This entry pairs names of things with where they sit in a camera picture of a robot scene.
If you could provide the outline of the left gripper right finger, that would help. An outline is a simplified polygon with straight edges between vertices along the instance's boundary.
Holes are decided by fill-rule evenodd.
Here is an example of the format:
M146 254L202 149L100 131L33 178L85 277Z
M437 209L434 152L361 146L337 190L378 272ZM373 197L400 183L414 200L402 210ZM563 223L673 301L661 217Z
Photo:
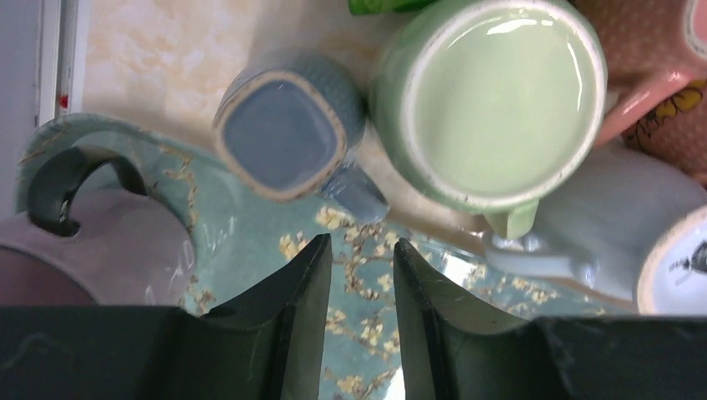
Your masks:
M703 399L702 317L538 317L489 305L394 247L408 399Z

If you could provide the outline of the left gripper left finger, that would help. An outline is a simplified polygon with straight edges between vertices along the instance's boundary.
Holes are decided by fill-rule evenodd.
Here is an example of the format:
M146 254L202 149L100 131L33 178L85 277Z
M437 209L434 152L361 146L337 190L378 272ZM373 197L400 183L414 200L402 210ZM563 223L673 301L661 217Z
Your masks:
M1 396L315 399L332 261L320 234L199 317L180 307L3 307Z

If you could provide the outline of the purple mug black handle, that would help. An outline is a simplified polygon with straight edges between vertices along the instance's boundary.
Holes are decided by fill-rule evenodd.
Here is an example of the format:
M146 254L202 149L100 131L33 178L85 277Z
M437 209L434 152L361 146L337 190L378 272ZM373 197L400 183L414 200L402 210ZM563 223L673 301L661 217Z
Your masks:
M26 202L1 222L2 305L174 305L186 290L196 264L188 230L121 154L56 154Z

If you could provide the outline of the blue grey textured mug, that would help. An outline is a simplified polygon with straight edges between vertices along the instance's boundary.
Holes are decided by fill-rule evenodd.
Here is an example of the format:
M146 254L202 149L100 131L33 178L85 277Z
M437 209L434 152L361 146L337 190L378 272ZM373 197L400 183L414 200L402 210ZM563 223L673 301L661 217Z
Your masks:
M320 52L281 48L252 59L228 86L213 118L215 148L262 198L318 193L377 223L390 206L355 159L366 119L348 69Z

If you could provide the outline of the light blue white mug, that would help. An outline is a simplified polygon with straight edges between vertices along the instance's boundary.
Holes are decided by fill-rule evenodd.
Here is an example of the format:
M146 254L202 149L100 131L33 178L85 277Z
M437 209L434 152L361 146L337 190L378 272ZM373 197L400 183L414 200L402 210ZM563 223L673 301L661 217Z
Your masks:
M570 279L643 314L706 313L705 189L621 145L592 151L524 236L485 234L484 252L504 272Z

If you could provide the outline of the light green mug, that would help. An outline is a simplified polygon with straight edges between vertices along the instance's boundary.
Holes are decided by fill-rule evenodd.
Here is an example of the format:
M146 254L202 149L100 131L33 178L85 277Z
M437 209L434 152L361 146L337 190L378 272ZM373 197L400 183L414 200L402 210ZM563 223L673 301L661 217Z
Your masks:
M437 1L382 51L369 113L409 184L515 239L591 149L606 87L597 34L569 2Z

